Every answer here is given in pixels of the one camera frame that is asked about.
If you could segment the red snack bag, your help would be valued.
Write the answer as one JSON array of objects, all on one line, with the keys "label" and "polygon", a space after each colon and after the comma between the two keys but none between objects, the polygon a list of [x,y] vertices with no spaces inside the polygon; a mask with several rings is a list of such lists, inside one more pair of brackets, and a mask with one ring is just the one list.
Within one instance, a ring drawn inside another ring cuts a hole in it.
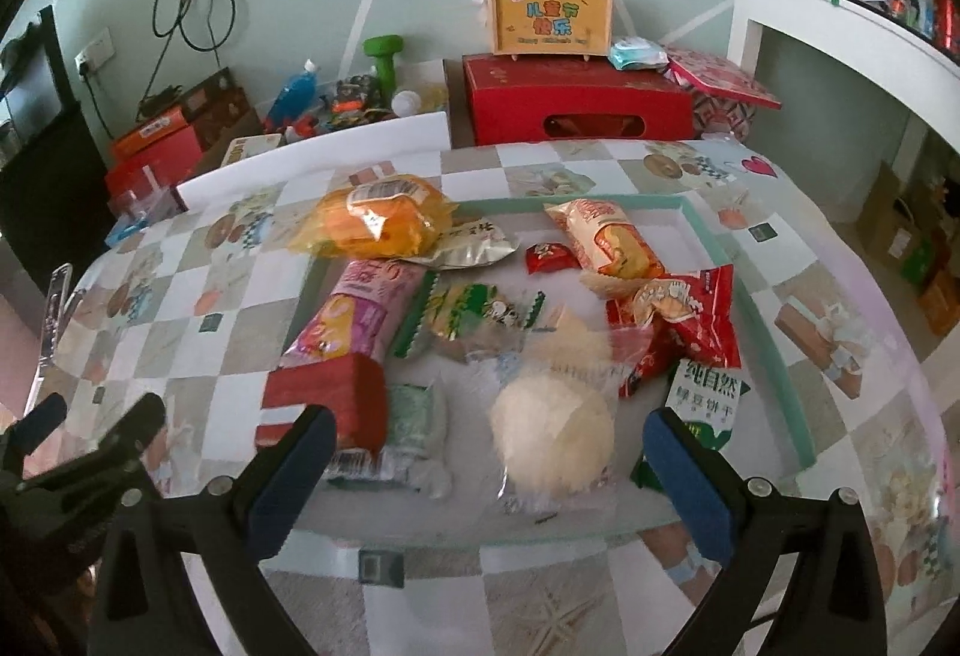
[{"label": "red snack bag", "polygon": [[613,354],[631,369],[619,398],[646,380],[669,374],[682,359],[716,369],[742,365],[732,323],[736,271],[732,264],[644,281],[631,296],[608,299],[605,316]]}]

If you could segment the pink snack bag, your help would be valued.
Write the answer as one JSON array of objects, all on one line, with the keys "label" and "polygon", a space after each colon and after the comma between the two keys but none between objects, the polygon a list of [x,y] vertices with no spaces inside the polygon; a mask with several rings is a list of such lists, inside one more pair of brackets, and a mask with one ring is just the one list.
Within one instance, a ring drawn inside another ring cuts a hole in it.
[{"label": "pink snack bag", "polygon": [[428,269],[402,260],[348,261],[317,314],[278,361],[280,369],[363,354],[382,363]]}]

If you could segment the white tray with green rim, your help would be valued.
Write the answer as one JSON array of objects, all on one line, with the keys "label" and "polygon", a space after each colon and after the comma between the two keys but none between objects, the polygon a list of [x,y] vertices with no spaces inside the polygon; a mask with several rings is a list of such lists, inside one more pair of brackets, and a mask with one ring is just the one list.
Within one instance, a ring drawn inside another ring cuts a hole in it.
[{"label": "white tray with green rim", "polygon": [[[651,243],[665,266],[695,273],[709,266],[732,263],[719,234],[711,232],[688,197],[612,197]],[[488,216],[519,239],[521,245],[560,239],[560,230],[544,213],[546,201],[488,200],[466,203],[469,216]],[[594,330],[607,331],[604,304],[565,273],[529,276],[523,253],[487,269],[467,273],[467,281],[488,282],[503,291],[545,294],[542,318],[566,305]],[[742,376],[750,383],[737,409],[732,440],[722,450],[743,477],[750,474],[779,482],[814,463],[814,443],[800,409],[799,395],[789,383],[770,331],[748,297],[736,268],[732,321],[742,356]],[[389,383],[438,381],[448,400],[448,433],[444,466],[451,473],[452,491],[438,500],[426,493],[392,489],[342,489],[320,482],[296,523],[298,529],[331,539],[400,547],[475,547],[482,544],[574,541],[613,536],[669,523],[675,519],[669,500],[660,493],[638,489],[630,482],[643,451],[647,414],[664,402],[669,377],[661,375],[638,385],[630,398],[615,406],[615,453],[612,471],[599,489],[578,495],[558,510],[530,511],[508,507],[498,498],[503,466],[498,463],[488,411],[503,388],[503,375],[512,375],[511,354],[500,360],[460,363],[434,351],[412,360],[387,359]]]}]

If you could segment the green dumbbell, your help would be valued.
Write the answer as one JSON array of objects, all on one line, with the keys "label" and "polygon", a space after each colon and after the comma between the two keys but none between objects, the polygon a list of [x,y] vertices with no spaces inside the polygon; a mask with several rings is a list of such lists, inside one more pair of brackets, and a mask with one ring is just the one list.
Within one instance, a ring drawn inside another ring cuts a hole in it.
[{"label": "green dumbbell", "polygon": [[404,37],[397,34],[384,34],[368,37],[363,42],[363,52],[371,58],[376,70],[376,76],[381,86],[382,99],[392,101],[397,89],[395,79],[395,57],[404,50]]}]

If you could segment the orange bread bag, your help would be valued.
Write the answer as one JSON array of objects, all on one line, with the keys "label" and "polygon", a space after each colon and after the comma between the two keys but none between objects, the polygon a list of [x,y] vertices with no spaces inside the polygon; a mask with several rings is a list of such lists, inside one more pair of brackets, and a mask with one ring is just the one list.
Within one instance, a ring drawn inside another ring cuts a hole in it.
[{"label": "orange bread bag", "polygon": [[327,193],[288,248],[322,258],[423,257],[451,229],[456,209],[427,180],[392,175]]}]

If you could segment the round white bun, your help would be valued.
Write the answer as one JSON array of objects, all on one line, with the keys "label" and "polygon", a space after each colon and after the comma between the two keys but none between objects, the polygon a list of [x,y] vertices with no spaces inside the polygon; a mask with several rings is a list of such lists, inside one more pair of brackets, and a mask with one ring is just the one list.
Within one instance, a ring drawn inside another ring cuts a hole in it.
[{"label": "round white bun", "polygon": [[615,357],[612,335],[566,307],[496,359],[498,392],[488,422],[506,511],[585,507],[607,484],[628,372],[630,365]]}]

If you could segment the small red candy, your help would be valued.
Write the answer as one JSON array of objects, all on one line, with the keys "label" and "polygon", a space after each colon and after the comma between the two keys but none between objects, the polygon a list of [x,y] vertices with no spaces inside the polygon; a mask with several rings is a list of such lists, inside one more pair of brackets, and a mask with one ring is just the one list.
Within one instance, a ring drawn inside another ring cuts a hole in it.
[{"label": "small red candy", "polygon": [[560,242],[540,242],[529,246],[524,253],[524,263],[529,275],[548,275],[581,268],[573,250]]}]

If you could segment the black cabinet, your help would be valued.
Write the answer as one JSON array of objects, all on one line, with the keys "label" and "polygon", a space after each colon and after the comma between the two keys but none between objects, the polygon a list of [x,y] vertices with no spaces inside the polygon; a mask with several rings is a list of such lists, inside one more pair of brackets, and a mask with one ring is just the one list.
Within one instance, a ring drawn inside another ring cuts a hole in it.
[{"label": "black cabinet", "polygon": [[44,289],[106,250],[106,164],[71,90],[53,9],[2,50],[2,237]]}]

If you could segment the red cracker pack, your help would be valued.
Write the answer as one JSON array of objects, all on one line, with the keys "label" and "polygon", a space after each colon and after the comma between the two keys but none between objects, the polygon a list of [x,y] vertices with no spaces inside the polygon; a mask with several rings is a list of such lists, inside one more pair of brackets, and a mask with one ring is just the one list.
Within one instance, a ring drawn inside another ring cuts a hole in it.
[{"label": "red cracker pack", "polygon": [[381,363],[360,353],[277,369],[265,381],[257,448],[277,445],[308,406],[334,414],[337,448],[377,455],[386,445],[389,401]]}]

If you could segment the green white snack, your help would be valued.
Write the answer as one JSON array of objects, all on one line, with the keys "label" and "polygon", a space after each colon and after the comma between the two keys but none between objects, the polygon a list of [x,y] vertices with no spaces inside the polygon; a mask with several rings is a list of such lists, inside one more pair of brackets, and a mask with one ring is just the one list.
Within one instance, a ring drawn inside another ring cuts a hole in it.
[{"label": "green white snack", "polygon": [[384,447],[377,453],[350,448],[336,452],[322,476],[342,491],[410,491],[431,500],[448,497],[452,476],[444,461],[448,401],[438,381],[387,388],[389,417]]}]

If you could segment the silver beige snack bag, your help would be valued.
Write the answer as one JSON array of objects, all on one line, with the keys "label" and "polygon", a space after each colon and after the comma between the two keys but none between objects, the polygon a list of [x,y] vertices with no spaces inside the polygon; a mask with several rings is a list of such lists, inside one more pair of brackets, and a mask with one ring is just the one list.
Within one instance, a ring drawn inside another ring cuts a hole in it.
[{"label": "silver beige snack bag", "polygon": [[407,257],[433,271],[460,271],[500,263],[516,252],[519,243],[488,218],[462,221],[449,227],[427,252]]}]

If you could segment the clear plastic box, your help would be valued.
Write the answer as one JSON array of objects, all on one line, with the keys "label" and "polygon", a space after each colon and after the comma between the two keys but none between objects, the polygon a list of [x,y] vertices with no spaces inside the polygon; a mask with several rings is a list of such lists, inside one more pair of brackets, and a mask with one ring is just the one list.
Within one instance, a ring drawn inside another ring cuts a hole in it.
[{"label": "clear plastic box", "polygon": [[110,195],[109,209],[117,219],[149,227],[185,213],[187,204],[174,185],[158,179],[151,165],[142,165],[121,191]]}]

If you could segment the green biscuit pack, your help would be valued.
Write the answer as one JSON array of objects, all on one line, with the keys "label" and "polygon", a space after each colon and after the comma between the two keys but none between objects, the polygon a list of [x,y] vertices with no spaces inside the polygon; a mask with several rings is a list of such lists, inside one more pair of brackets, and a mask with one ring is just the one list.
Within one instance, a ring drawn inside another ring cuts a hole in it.
[{"label": "green biscuit pack", "polygon": [[731,440],[740,401],[750,390],[752,385],[740,370],[680,359],[670,369],[664,406],[685,422],[704,448],[719,452]]}]

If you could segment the green cake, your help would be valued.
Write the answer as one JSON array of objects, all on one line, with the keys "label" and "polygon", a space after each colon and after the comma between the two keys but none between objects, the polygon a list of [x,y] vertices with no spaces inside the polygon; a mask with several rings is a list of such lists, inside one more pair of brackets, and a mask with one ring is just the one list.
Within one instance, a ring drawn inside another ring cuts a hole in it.
[{"label": "green cake", "polygon": [[430,271],[395,333],[391,356],[435,353],[472,362],[523,347],[544,310],[544,292],[448,278]]}]

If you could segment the long beige snack bag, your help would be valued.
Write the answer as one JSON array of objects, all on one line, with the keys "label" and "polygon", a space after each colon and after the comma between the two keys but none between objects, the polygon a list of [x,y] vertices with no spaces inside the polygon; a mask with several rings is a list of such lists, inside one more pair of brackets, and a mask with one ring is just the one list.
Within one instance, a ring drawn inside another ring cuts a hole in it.
[{"label": "long beige snack bag", "polygon": [[617,203],[576,198],[547,204],[544,211],[565,232],[581,265],[579,281],[596,296],[631,296],[665,275],[662,261]]}]

